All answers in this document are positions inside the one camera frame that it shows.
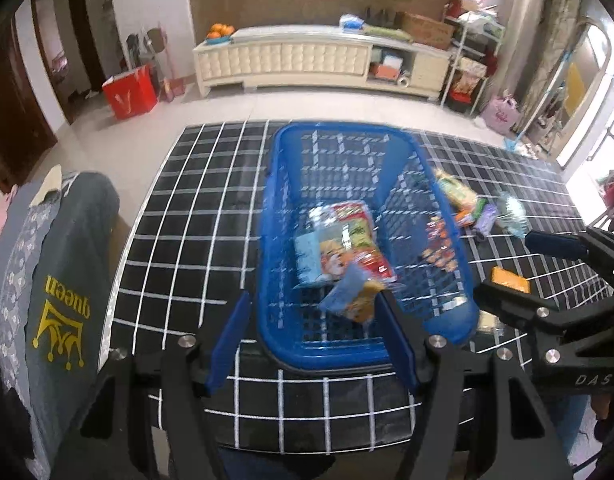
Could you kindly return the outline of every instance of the round hole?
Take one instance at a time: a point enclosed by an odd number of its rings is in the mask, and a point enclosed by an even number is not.
[[[165,49],[165,38],[162,37],[162,32],[158,27],[150,28],[147,31],[147,36],[151,40],[151,46],[156,54],[161,53]]]

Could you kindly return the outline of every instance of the finger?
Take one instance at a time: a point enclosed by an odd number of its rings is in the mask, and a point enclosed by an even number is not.
[[[609,416],[611,394],[597,394],[591,397],[591,408],[596,412],[598,420],[605,420]]]

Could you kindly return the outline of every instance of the blue plastic basket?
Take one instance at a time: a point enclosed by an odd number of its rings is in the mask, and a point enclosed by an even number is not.
[[[268,169],[258,329],[276,359],[308,372],[389,362],[375,323],[362,326],[318,310],[325,288],[293,288],[298,284],[293,239],[309,229],[309,210],[349,199],[364,200],[372,210],[378,246],[398,274],[396,298],[403,311],[454,343],[471,335],[478,308],[469,266],[452,210],[410,134],[374,124],[296,122],[276,133]],[[420,259],[431,215],[446,222],[455,272]],[[463,294],[468,302],[442,310]]]

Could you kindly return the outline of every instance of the wooden door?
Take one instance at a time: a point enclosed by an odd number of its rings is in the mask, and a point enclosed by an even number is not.
[[[0,35],[0,189],[24,184],[55,143],[27,79],[12,20]]]

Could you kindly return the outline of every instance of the tiled floor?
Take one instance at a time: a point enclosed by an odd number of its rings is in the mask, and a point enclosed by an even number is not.
[[[172,103],[160,103],[149,114],[116,121],[104,96],[58,132],[58,144],[36,169],[43,176],[54,164],[65,170],[106,174],[120,195],[120,216],[128,225],[172,143],[190,124],[260,119],[329,119],[388,123],[480,140],[502,146],[502,137],[480,129],[468,118],[411,97],[328,89],[270,89],[243,93],[218,89],[200,99],[196,85]]]

